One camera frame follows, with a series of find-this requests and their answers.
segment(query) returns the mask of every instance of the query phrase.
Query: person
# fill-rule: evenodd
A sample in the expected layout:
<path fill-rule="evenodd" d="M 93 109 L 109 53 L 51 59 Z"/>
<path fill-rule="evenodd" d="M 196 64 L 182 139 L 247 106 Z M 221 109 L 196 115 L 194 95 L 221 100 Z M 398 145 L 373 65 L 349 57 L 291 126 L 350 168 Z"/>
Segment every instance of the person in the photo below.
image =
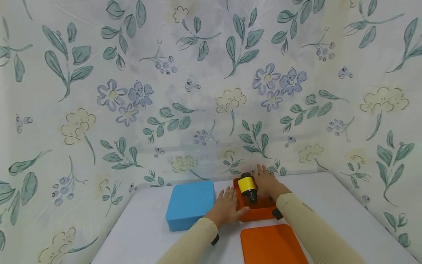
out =
<path fill-rule="evenodd" d="M 303 203 L 284 184 L 280 183 L 265 166 L 257 165 L 253 173 L 259 197 L 276 201 L 287 223 L 311 256 L 315 264 L 365 263 L 347 242 L 315 211 Z M 216 238 L 225 223 L 237 221 L 249 208 L 236 211 L 237 195 L 233 187 L 222 190 L 214 207 L 191 227 L 161 257 L 158 264 L 198 263 L 206 247 Z"/>

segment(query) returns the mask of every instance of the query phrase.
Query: blue foam block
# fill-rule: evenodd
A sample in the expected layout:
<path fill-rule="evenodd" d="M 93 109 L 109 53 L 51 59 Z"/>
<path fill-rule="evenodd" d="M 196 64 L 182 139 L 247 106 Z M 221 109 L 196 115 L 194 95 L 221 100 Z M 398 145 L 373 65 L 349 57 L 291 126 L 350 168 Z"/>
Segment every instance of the blue foam block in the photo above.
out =
<path fill-rule="evenodd" d="M 174 186 L 165 214 L 170 231 L 188 230 L 213 206 L 213 182 L 195 182 Z"/>

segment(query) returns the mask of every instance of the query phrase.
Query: orange tray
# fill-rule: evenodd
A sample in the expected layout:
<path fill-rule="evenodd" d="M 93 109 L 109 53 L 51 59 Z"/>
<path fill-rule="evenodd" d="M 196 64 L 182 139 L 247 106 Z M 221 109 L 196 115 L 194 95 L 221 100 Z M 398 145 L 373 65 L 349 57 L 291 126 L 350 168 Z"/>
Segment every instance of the orange tray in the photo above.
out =
<path fill-rule="evenodd" d="M 307 264 L 289 225 L 244 229 L 240 233 L 245 264 Z"/>
<path fill-rule="evenodd" d="M 273 216 L 273 210 L 277 208 L 276 202 L 270 197 L 267 198 L 258 198 L 258 202 L 251 204 L 248 197 L 242 196 L 239 189 L 238 180 L 240 178 L 235 178 L 233 180 L 233 186 L 237 191 L 238 196 L 238 210 L 242 209 L 245 206 L 249 206 L 250 210 L 240 217 L 242 222 L 258 221 L 258 220 L 267 220 L 275 219 Z"/>

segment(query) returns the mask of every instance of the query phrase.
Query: beige long sleeve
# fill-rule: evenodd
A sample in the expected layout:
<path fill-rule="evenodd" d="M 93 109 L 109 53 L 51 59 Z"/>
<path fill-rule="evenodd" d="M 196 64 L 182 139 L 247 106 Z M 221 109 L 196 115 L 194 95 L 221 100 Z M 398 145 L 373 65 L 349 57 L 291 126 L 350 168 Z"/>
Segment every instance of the beige long sleeve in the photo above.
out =
<path fill-rule="evenodd" d="M 364 259 L 317 213 L 295 194 L 282 194 L 277 208 L 315 264 L 360 264 Z M 214 222 L 201 218 L 158 261 L 158 264 L 197 264 L 218 234 Z"/>
<path fill-rule="evenodd" d="M 214 222 L 201 218 L 171 246 L 157 264 L 196 264 L 217 234 Z"/>
<path fill-rule="evenodd" d="M 315 211 L 293 193 L 277 199 L 277 208 L 315 264 L 360 264 L 365 260 Z"/>

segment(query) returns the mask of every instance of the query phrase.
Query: fabric backdrop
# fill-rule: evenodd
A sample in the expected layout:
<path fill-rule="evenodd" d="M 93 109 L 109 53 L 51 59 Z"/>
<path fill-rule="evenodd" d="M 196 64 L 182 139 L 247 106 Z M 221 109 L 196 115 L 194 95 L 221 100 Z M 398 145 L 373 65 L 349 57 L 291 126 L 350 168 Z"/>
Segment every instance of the fabric backdrop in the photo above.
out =
<path fill-rule="evenodd" d="M 421 261 L 421 14 L 419 0 L 2 1 L 0 262 L 88 264 L 139 185 L 257 163 L 329 171 Z"/>

